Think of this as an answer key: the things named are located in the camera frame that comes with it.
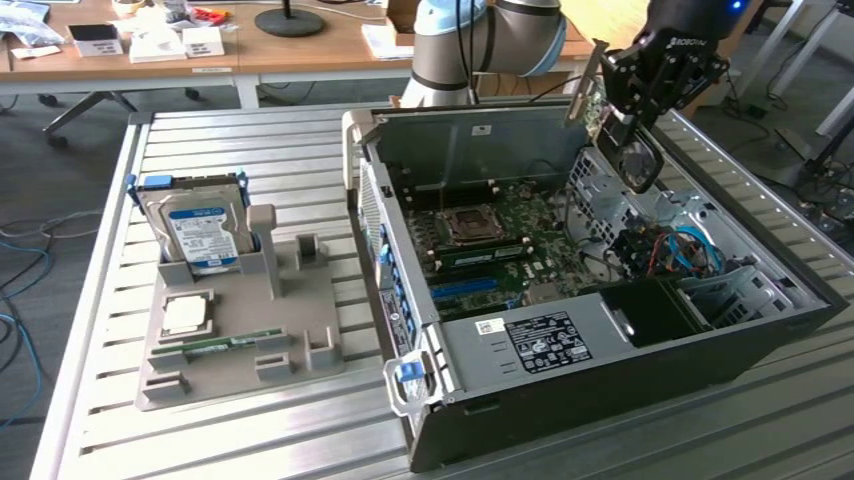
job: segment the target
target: slatted metal table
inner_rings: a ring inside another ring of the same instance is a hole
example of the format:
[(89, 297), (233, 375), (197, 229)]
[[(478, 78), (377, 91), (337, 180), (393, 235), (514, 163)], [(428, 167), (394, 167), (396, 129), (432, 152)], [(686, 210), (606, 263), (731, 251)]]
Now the slatted metal table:
[[(109, 196), (33, 478), (821, 479), (854, 470), (854, 308), (732, 384), (441, 471), (408, 470), (342, 180), (341, 117), (354, 104), (157, 114), (131, 125)], [(660, 127), (847, 298), (854, 263), (678, 116)], [(158, 245), (125, 195), (129, 173), (242, 167), (276, 240), (326, 242), (345, 374), (143, 413), (133, 405)], [(682, 173), (668, 167), (672, 188)]]

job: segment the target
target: chair wheel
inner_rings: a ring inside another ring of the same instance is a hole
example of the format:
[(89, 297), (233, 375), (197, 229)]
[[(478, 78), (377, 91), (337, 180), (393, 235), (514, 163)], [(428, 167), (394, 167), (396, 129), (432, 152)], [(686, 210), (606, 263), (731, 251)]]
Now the chair wheel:
[(199, 90), (195, 90), (193, 88), (185, 89), (185, 96), (195, 102), (202, 100), (202, 94), (199, 93)]
[(59, 100), (54, 95), (39, 95), (39, 103), (46, 107), (55, 107), (59, 105)]
[(49, 145), (57, 149), (69, 148), (69, 139), (66, 137), (55, 137), (54, 135), (49, 136)]

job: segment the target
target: blue expansion slot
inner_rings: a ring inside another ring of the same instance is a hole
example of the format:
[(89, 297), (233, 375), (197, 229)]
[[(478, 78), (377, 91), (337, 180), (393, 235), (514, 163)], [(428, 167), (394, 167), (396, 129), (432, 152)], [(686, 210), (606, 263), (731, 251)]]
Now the blue expansion slot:
[(448, 285), (436, 287), (430, 291), (433, 298), (453, 297), (454, 295), (464, 295), (466, 293), (478, 293), (498, 288), (498, 280), (494, 278), (482, 278), (473, 280), (472, 282), (458, 283), (457, 285)]

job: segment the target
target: cpu socket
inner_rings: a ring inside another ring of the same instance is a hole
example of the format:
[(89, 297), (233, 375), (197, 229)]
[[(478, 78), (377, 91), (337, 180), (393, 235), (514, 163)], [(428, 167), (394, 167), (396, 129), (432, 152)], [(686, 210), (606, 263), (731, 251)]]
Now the cpu socket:
[(448, 209), (440, 218), (456, 245), (473, 245), (505, 238), (505, 228), (489, 205)]

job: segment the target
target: lamp base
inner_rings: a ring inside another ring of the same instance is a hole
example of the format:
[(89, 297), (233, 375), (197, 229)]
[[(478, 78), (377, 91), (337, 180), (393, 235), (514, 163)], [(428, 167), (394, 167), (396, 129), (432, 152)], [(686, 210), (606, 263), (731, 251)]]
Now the lamp base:
[(277, 8), (258, 14), (255, 26), (277, 37), (308, 37), (324, 30), (326, 22), (305, 10), (292, 10), (292, 18), (288, 18), (285, 9)]

